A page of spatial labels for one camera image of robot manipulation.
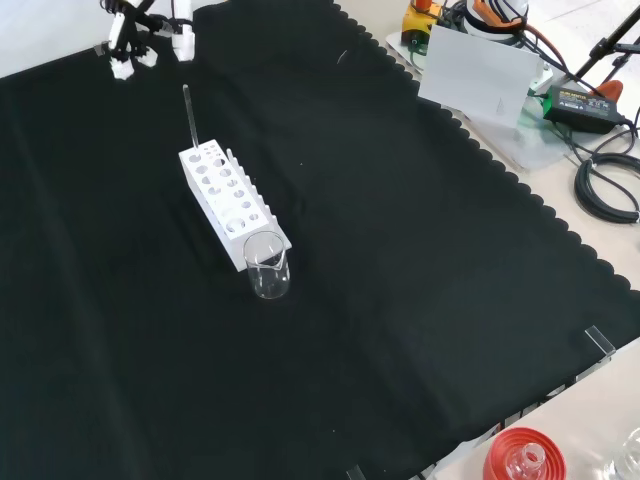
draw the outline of scalloped edge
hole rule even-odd
[[[373,45],[374,50],[378,52],[378,54],[385,59],[387,62],[391,62],[393,64],[393,70],[399,73],[405,81],[407,81],[412,88],[415,88],[416,91],[420,88],[420,82],[416,80],[413,74],[407,70],[409,67],[404,61],[399,62],[396,57],[393,55],[389,55],[389,52],[386,48],[382,47],[380,43],[373,38],[373,35],[369,33],[364,25],[360,25],[358,21],[354,18],[349,17],[349,14],[342,9],[340,5],[335,3],[335,0],[328,0],[329,7],[333,10],[336,15],[345,23],[347,23],[350,28],[356,29],[358,33],[360,33],[370,44]],[[452,127],[454,127],[460,135],[464,137],[464,140],[471,144],[471,146],[477,150],[481,157],[485,157],[488,164],[496,170],[496,174],[503,177],[505,181],[511,183],[517,190],[520,190],[525,196],[531,198],[536,205],[540,208],[542,221],[549,224],[552,229],[561,230],[566,232],[567,238],[571,239],[571,243],[577,244],[579,251],[582,252],[582,255],[587,259],[587,261],[592,261],[595,259],[596,263],[599,265],[600,269],[606,270],[607,274],[612,277],[613,283],[623,288],[624,290],[631,293],[635,298],[635,301],[640,300],[640,290],[635,290],[631,288],[631,283],[624,275],[620,275],[615,273],[615,268],[613,265],[598,256],[598,252],[591,245],[584,243],[582,241],[582,237],[579,233],[570,230],[569,224],[558,217],[555,208],[551,205],[545,203],[544,199],[537,194],[531,193],[531,187],[526,183],[522,182],[517,174],[513,172],[507,172],[506,166],[500,160],[496,160],[488,150],[480,147],[480,142],[476,139],[471,138],[472,132],[466,128],[466,126],[457,118],[453,116],[453,112],[451,110],[444,108],[442,105],[437,104],[440,107],[440,114],[443,119],[448,122]]]

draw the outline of glass beaker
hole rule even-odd
[[[261,298],[279,298],[289,290],[291,276],[286,245],[274,232],[258,232],[244,243],[244,260],[253,291]]]
[[[640,479],[640,428],[635,429],[622,445],[620,454],[604,467],[606,480]]]

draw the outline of yellow device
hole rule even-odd
[[[402,19],[402,44],[419,48],[429,43],[431,27],[438,22],[441,10],[432,0],[412,0]]]

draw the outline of power adapter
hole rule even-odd
[[[555,85],[547,91],[542,110],[545,120],[563,123],[577,132],[609,133],[625,121],[613,100]]]

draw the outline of red cap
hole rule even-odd
[[[418,10],[429,10],[432,0],[415,0],[415,6]]]
[[[506,460],[515,449],[537,443],[546,455],[545,474],[541,480],[566,480],[567,466],[558,446],[549,437],[531,428],[510,428],[499,434],[484,461],[484,480],[510,480]]]

